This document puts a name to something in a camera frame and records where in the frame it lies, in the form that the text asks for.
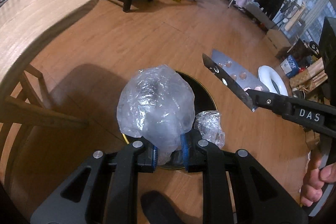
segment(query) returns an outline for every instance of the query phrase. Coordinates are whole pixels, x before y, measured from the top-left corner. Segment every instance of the pill blister pack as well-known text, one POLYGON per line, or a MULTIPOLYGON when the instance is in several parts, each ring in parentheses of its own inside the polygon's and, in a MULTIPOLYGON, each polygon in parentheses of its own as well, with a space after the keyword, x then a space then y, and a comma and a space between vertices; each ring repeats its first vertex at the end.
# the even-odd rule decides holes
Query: pill blister pack
POLYGON ((269 92, 269 89, 256 76, 224 53, 212 50, 211 59, 225 70, 243 90, 252 89, 269 92))

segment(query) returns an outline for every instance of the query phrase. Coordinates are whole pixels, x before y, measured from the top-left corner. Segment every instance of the cardboard box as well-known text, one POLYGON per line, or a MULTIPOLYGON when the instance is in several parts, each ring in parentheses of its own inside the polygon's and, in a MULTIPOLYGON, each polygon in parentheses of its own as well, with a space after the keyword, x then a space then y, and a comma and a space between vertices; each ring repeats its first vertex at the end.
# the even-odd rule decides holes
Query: cardboard box
POLYGON ((276 57, 283 55, 291 47, 287 37, 279 30, 269 30, 262 41, 276 57))

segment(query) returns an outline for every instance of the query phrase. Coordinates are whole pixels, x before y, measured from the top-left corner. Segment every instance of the clear plastic bag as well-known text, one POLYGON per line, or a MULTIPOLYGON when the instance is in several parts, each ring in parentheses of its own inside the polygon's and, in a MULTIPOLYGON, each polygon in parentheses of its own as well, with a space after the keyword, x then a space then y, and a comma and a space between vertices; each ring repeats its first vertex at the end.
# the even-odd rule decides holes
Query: clear plastic bag
POLYGON ((170 156, 171 156, 172 152, 166 153, 166 152, 162 152, 159 149, 157 154, 158 154, 157 165, 164 165, 170 159, 170 156))
POLYGON ((120 131, 144 136, 161 153, 171 153, 181 145, 180 135, 193 126, 194 98, 189 84, 168 66, 140 70, 119 99, 120 131))
POLYGON ((203 111, 196 115, 194 128, 199 130, 202 139, 214 143, 220 149, 225 144, 225 133, 221 128, 221 114, 218 111, 203 111))

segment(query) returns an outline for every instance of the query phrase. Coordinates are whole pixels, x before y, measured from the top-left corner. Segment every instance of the black speaker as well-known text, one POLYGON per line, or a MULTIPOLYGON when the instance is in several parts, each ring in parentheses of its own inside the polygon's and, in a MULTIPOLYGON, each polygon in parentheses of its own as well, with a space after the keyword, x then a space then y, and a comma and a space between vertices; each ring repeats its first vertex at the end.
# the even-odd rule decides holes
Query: black speaker
POLYGON ((326 17, 324 19, 319 50, 331 87, 330 103, 336 106, 336 18, 326 17))

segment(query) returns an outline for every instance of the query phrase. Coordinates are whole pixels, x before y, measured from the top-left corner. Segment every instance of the finger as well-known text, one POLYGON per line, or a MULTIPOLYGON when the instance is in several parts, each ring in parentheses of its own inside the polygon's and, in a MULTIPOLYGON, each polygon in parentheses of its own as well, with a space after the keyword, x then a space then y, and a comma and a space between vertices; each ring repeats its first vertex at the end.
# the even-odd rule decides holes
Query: finger
POLYGON ((314 187, 317 190, 321 189, 324 185, 324 182, 320 180, 320 170, 314 169, 308 171, 303 178, 303 184, 310 185, 311 187, 314 187))
POLYGON ((318 169, 322 162, 322 154, 318 148, 315 148, 310 153, 310 161, 308 163, 308 170, 318 169))
POLYGON ((304 196, 300 198, 300 203, 302 203, 304 206, 307 206, 307 207, 310 207, 313 204, 311 200, 308 200, 304 196))
POLYGON ((320 179, 326 183, 336 182, 336 163, 324 167, 320 172, 320 179))
POLYGON ((305 197, 312 202, 317 202, 322 197, 322 190, 316 190, 310 185, 303 185, 301 188, 301 197, 305 197))

